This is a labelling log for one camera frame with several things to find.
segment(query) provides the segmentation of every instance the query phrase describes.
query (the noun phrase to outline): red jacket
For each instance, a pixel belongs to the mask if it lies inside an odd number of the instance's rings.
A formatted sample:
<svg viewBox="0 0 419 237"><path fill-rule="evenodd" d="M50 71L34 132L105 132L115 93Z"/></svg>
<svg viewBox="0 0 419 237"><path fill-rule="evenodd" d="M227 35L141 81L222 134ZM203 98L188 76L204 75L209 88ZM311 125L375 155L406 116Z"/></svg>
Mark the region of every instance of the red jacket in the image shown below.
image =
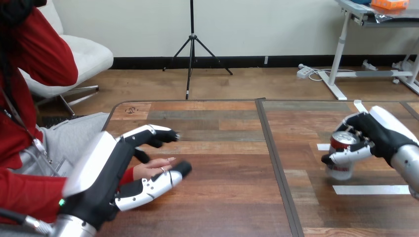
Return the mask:
<svg viewBox="0 0 419 237"><path fill-rule="evenodd" d="M26 71L44 85L70 86L76 83L78 77L73 54L36 8L17 28L5 30L0 26L0 34L11 36L17 41L16 48L8 54L15 70L11 79L12 94L25 125L42 141L42 133L35 128L36 112L31 94L17 68ZM0 86L4 88L2 73ZM9 109L1 94L0 106ZM51 223L55 220L66 179L20 175L8 170L22 167L19 152L31 143L31 138L22 127L0 113L0 207ZM131 181L132 169L125 173L121 183ZM11 223L1 218L0 222Z"/></svg>

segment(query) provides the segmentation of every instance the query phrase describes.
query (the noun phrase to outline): robotic hand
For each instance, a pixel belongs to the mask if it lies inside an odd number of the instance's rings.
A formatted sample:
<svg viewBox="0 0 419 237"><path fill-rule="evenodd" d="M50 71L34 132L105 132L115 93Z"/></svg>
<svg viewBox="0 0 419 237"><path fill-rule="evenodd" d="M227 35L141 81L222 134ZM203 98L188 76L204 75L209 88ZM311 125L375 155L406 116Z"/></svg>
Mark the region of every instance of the robotic hand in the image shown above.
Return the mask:
<svg viewBox="0 0 419 237"><path fill-rule="evenodd" d="M98 134L67 179L57 221L50 225L30 216L0 210L0 215L16 220L49 237L93 237L106 221L119 211L144 205L179 184L192 170L183 161L173 169L119 186L132 156L142 162L149 157L136 147L148 144L159 148L179 136L173 130L145 125L114 139L108 132Z"/></svg>
<svg viewBox="0 0 419 237"><path fill-rule="evenodd" d="M336 131L348 131L360 138L358 144L324 155L326 165L345 164L371 157L384 158L409 184L419 199L419 141L396 117L374 106L369 113L346 117Z"/></svg>

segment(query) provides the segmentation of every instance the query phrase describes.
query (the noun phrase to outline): wooden table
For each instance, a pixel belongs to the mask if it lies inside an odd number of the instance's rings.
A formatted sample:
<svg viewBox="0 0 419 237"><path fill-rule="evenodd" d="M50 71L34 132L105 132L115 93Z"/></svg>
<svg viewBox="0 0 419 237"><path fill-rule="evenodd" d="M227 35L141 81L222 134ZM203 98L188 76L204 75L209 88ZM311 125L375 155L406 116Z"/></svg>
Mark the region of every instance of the wooden table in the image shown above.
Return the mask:
<svg viewBox="0 0 419 237"><path fill-rule="evenodd" d="M392 112L415 135L419 103L364 103ZM352 102L156 101L117 105L106 130L117 136L145 124L182 135L151 158L191 162L172 191L103 226L100 237L418 236L419 203L410 195L337 195L333 185L405 185L384 160L331 180L320 162ZM130 167L138 164L136 159Z"/></svg>
<svg viewBox="0 0 419 237"><path fill-rule="evenodd" d="M106 130L117 136L150 123L182 136L142 147L150 157L185 159L193 170L164 196L119 213L99 236L291 236L254 101L122 103Z"/></svg>

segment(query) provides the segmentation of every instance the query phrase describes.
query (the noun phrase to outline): red sleeve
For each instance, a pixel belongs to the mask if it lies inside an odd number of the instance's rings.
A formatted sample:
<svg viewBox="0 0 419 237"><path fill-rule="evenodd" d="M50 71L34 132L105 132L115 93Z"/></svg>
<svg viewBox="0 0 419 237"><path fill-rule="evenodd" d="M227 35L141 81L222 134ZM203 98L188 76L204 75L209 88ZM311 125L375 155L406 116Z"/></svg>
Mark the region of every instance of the red sleeve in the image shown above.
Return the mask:
<svg viewBox="0 0 419 237"><path fill-rule="evenodd" d="M76 83L78 70L73 53L42 13L34 8L24 23L6 32L17 42L10 63L32 79L48 86Z"/></svg>
<svg viewBox="0 0 419 237"><path fill-rule="evenodd" d="M65 180L61 177L14 174L0 168L0 207L52 223L59 209ZM133 168L130 168L120 185L133 180ZM4 218L0 218L0 223L14 224Z"/></svg>

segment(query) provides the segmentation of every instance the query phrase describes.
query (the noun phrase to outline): white tape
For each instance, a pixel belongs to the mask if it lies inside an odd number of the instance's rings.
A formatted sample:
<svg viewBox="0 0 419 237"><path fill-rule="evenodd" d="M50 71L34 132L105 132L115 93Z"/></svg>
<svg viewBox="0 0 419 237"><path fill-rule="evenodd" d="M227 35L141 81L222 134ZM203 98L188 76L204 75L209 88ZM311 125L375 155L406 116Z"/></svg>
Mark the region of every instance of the white tape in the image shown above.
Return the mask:
<svg viewBox="0 0 419 237"><path fill-rule="evenodd" d="M368 110L365 109L365 107L362 105L361 100L354 100L354 106L357 108L359 112L365 112L368 113Z"/></svg>
<svg viewBox="0 0 419 237"><path fill-rule="evenodd" d="M333 185L337 195L409 195L408 185Z"/></svg>
<svg viewBox="0 0 419 237"><path fill-rule="evenodd" d="M330 144L317 144L317 149L319 151L329 151Z"/></svg>

